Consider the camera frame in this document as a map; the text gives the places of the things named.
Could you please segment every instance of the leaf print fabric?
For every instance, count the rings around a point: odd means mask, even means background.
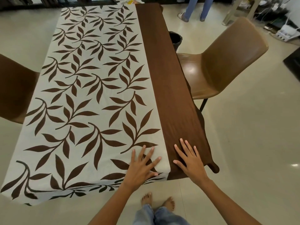
[[[1,193],[36,205],[116,190],[143,145],[170,165],[135,5],[63,8]]]

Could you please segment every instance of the standing person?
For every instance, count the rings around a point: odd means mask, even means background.
[[[188,22],[190,19],[190,16],[192,15],[192,12],[194,11],[194,9],[196,7],[197,1],[198,0],[190,0],[185,12],[181,12],[178,14],[179,19],[181,19],[184,22]],[[213,1],[214,0],[205,0],[204,6],[202,9],[202,13],[200,15],[200,21],[202,21],[202,22],[205,21],[205,18],[208,14],[210,7],[212,6]]]
[[[261,225],[208,178],[196,146],[192,148],[188,141],[183,141],[182,139],[180,139],[180,143],[185,153],[177,145],[174,145],[174,147],[186,163],[186,166],[178,160],[174,160],[173,162],[183,170],[193,183],[203,190],[226,223],[228,225]],[[116,225],[130,195],[145,180],[158,175],[156,172],[150,172],[150,170],[158,164],[161,157],[158,157],[151,164],[146,165],[146,162],[153,154],[154,147],[152,147],[148,155],[143,159],[145,149],[146,146],[144,145],[137,160],[135,160],[135,150],[132,150],[130,166],[124,181],[88,225]],[[142,198],[141,203],[142,208],[137,211],[133,225],[189,225],[184,218],[173,213],[175,202],[172,197],[169,197],[155,212],[151,206],[151,192]]]

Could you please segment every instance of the finger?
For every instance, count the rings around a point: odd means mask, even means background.
[[[188,169],[186,168],[185,165],[182,164],[182,162],[180,162],[178,160],[173,160],[173,163],[175,163],[177,166],[179,166],[181,168],[181,170],[183,170],[183,172],[185,174],[187,174]]]
[[[150,163],[147,166],[147,169],[151,170],[153,167],[155,167],[159,163],[160,160],[161,160],[161,156],[157,157],[156,160],[154,160],[152,163]]]
[[[132,150],[132,153],[131,153],[131,163],[134,163],[135,162],[135,149]]]
[[[146,175],[146,180],[149,179],[149,178],[152,178],[154,176],[157,176],[158,173],[157,172],[149,172],[147,175]]]
[[[187,157],[190,155],[190,151],[189,149],[187,148],[187,146],[185,145],[184,141],[182,138],[180,138],[180,143],[181,143],[181,146],[183,148],[183,150],[185,151],[185,154],[187,155]]]
[[[141,152],[137,158],[137,161],[141,161],[143,159],[143,155],[144,155],[144,152],[146,150],[146,145],[143,146],[143,148],[141,149]]]
[[[151,150],[148,152],[148,154],[146,155],[146,157],[143,159],[143,163],[144,164],[146,164],[149,161],[149,159],[153,155],[153,152],[154,152],[154,147],[151,148]]]
[[[199,155],[199,152],[198,152],[198,150],[197,150],[196,146],[194,146],[194,151],[195,151],[195,153],[196,153],[197,157],[199,157],[199,158],[201,159],[201,157],[200,157],[200,155]]]
[[[192,147],[190,146],[190,144],[189,144],[189,142],[187,140],[185,140],[185,144],[186,144],[187,148],[189,149],[190,153],[193,156],[196,156],[195,153],[194,153],[194,150],[192,149]]]
[[[177,151],[178,155],[185,161],[187,156],[178,148],[177,145],[174,145],[174,148]]]

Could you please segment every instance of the table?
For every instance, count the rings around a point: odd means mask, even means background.
[[[115,190],[143,145],[162,156],[145,184],[184,178],[179,138],[217,173],[200,121],[159,4],[64,8],[1,192],[36,205]]]

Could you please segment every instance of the jeans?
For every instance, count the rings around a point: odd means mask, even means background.
[[[187,9],[185,11],[185,14],[184,14],[185,19],[189,20],[190,16],[192,15],[192,12],[194,11],[194,9],[196,7],[197,1],[198,0],[190,0],[189,4],[187,6]],[[202,10],[202,13],[200,15],[201,20],[205,20],[210,7],[212,6],[213,1],[214,0],[205,0],[203,10]]]
[[[160,207],[153,212],[149,204],[142,206],[135,214],[133,225],[190,225],[181,216],[170,212],[166,207]]]

